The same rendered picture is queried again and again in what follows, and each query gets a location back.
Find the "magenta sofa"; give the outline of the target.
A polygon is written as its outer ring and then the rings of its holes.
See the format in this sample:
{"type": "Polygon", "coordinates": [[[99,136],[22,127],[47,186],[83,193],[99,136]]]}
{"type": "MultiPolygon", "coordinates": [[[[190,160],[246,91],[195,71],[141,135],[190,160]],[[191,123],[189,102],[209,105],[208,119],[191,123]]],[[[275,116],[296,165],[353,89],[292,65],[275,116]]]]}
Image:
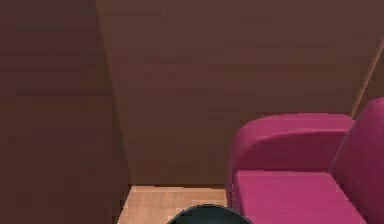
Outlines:
{"type": "Polygon", "coordinates": [[[226,197],[252,224],[384,224],[384,97],[357,119],[300,113],[245,124],[226,197]]]}

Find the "black round dome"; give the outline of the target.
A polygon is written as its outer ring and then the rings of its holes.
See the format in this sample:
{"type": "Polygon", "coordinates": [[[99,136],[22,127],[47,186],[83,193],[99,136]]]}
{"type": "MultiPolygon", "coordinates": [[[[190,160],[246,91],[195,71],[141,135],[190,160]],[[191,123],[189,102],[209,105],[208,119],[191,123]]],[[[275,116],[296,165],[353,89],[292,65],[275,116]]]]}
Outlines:
{"type": "Polygon", "coordinates": [[[252,224],[252,222],[224,206],[203,204],[181,211],[167,224],[252,224]]]}

